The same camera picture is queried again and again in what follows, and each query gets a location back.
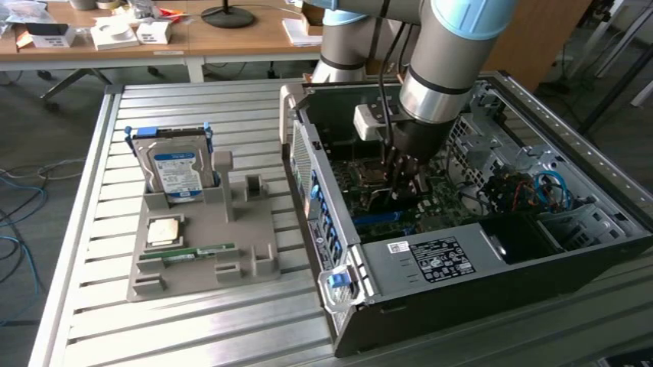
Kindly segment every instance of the desk lamp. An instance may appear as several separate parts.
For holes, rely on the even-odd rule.
[[[202,12],[202,20],[218,28],[242,28],[254,23],[254,14],[245,9],[229,6],[224,0],[222,7],[209,8]]]

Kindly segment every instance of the metal slotted table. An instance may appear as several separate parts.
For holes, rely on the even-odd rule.
[[[31,366],[591,365],[653,344],[651,252],[576,294],[346,359],[333,357],[280,144],[280,88],[301,80],[110,87]],[[280,280],[141,303],[126,301],[143,176],[126,126],[210,122],[230,177],[270,183]]]

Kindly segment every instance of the sticker label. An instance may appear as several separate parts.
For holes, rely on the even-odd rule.
[[[405,251],[411,250],[409,242],[403,241],[403,242],[389,243],[388,249],[390,250],[392,254],[396,254],[397,252],[405,252]]]
[[[155,51],[155,55],[184,55],[184,51]]]
[[[193,169],[194,153],[157,154],[157,171],[163,191],[173,197],[190,198],[202,192],[201,174]]]
[[[174,264],[177,262],[185,262],[185,261],[189,261],[189,260],[194,260],[194,258],[196,258],[196,255],[194,254],[188,254],[188,255],[170,256],[167,258],[163,258],[162,260],[167,264]]]
[[[431,283],[476,272],[456,237],[411,245],[411,251]]]

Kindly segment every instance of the hard drive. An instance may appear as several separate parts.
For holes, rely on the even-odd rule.
[[[151,193],[166,193],[170,203],[202,198],[202,189],[214,187],[218,178],[212,164],[212,135],[205,128],[139,128],[135,135],[126,128],[126,141],[133,148]]]

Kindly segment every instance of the motherboard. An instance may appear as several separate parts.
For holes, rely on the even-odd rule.
[[[481,209],[465,207],[457,185],[440,165],[435,160],[425,167],[429,190],[394,200],[378,158],[332,162],[362,243],[452,228],[481,214]]]

